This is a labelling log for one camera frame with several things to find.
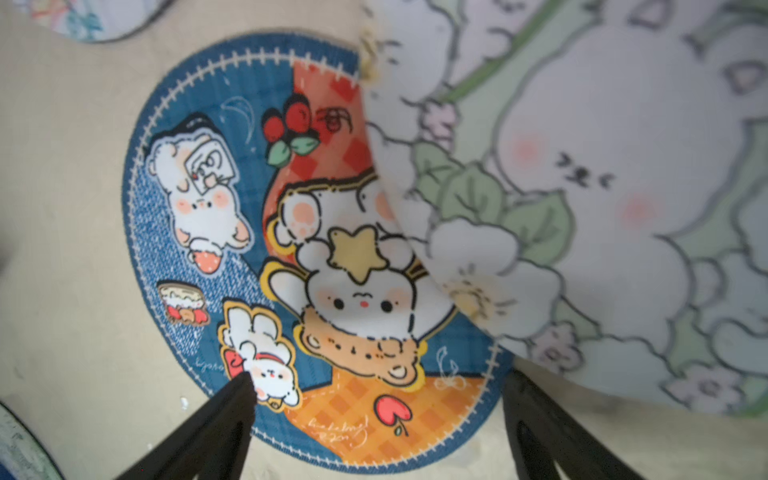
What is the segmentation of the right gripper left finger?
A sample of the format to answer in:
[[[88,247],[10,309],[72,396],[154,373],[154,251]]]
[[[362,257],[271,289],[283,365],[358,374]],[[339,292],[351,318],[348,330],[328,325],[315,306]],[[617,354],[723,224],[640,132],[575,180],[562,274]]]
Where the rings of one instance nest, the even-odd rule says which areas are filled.
[[[251,377],[230,380],[156,448],[123,472],[122,479],[238,479],[255,421]]]

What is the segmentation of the white pink butterfly coaster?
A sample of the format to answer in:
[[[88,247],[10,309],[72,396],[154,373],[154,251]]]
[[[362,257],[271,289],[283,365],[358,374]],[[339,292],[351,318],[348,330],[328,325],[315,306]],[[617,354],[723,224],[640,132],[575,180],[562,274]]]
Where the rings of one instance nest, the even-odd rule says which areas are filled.
[[[20,0],[11,4],[33,23],[81,43],[106,43],[147,27],[169,0]]]

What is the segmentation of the green peony outline coaster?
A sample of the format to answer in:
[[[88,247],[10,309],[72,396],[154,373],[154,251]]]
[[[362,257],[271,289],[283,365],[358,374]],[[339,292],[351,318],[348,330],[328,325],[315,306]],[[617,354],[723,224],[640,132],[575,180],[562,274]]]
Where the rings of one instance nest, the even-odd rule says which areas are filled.
[[[4,404],[1,404],[1,478],[63,479],[47,450]]]

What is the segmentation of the white green floral coaster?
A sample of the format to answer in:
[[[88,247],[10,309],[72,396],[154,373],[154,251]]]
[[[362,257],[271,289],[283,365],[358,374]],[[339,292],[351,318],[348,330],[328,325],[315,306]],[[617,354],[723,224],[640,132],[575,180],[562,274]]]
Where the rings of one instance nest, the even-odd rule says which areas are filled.
[[[376,171],[430,277],[584,387],[767,414],[767,5],[365,1]]]

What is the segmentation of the blue cartoon animals coaster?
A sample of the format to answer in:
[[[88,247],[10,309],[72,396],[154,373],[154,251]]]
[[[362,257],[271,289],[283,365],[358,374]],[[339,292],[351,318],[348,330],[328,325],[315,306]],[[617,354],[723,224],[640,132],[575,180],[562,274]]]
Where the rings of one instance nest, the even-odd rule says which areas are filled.
[[[248,377],[254,437],[322,468],[393,474],[476,435],[512,357],[397,224],[357,65],[288,32],[187,57],[138,117],[122,213],[147,309],[205,394]]]

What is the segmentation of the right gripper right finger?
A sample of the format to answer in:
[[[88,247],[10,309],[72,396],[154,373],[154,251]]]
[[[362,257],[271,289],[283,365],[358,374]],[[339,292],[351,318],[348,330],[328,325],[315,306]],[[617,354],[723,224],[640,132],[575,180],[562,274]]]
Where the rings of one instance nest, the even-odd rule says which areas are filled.
[[[502,403],[520,479],[642,479],[524,373],[508,372]]]

